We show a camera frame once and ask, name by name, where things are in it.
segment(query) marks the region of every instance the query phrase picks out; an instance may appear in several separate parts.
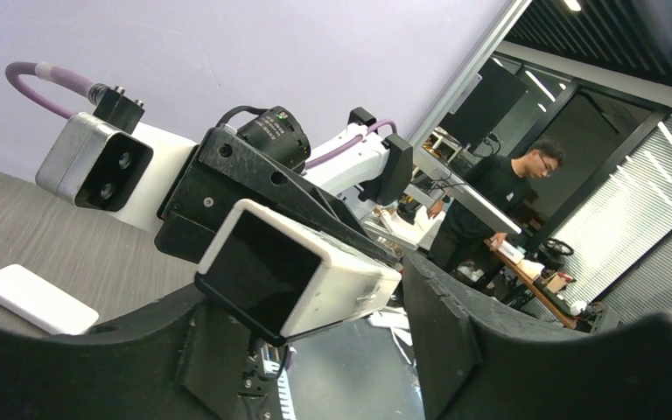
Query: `black screen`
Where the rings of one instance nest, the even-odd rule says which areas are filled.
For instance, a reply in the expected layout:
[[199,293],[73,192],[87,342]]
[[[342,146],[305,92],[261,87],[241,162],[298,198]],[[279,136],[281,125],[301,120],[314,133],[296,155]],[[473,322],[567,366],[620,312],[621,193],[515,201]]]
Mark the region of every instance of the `black screen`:
[[471,151],[483,141],[508,111],[527,92],[527,85],[489,60],[481,69],[482,79],[454,114],[447,114],[439,127]]
[[221,298],[244,325],[279,334],[321,259],[266,222],[244,212],[198,283]]

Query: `black t-shirt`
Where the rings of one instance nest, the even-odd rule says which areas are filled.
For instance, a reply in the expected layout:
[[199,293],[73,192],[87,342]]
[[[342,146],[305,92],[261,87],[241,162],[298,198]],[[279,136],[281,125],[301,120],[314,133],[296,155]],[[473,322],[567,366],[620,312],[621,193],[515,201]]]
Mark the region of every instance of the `black t-shirt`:
[[[531,190],[529,181],[514,172],[511,159],[503,156],[484,157],[463,179],[505,214],[522,203]],[[456,200],[450,205],[442,228],[466,239],[486,239],[494,235],[488,225]]]

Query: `white wall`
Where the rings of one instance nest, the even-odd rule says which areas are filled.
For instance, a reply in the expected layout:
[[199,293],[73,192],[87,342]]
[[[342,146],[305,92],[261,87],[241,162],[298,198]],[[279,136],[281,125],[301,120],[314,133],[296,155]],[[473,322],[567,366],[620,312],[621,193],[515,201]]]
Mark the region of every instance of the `white wall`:
[[395,119],[407,136],[514,3],[0,0],[0,171],[32,180],[64,123],[8,85],[11,61],[122,85],[145,102],[144,122],[198,141],[242,104],[285,106],[313,145],[359,106]]
[[501,42],[496,51],[672,108],[672,87],[612,72],[601,67],[589,66],[506,41]]

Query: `white camera housing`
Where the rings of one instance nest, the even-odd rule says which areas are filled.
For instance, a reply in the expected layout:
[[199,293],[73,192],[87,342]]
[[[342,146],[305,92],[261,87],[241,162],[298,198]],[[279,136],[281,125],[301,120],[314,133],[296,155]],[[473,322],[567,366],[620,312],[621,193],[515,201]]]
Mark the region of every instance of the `white camera housing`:
[[242,199],[200,260],[196,278],[210,298],[232,306],[243,324],[289,340],[381,309],[401,274]]

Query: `white power bank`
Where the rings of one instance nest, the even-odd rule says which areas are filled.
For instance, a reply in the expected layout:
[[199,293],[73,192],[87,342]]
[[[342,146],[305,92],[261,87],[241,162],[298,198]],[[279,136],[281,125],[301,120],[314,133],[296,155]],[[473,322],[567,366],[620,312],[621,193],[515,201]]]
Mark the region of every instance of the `white power bank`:
[[99,313],[18,264],[0,269],[0,305],[50,334],[85,333]]

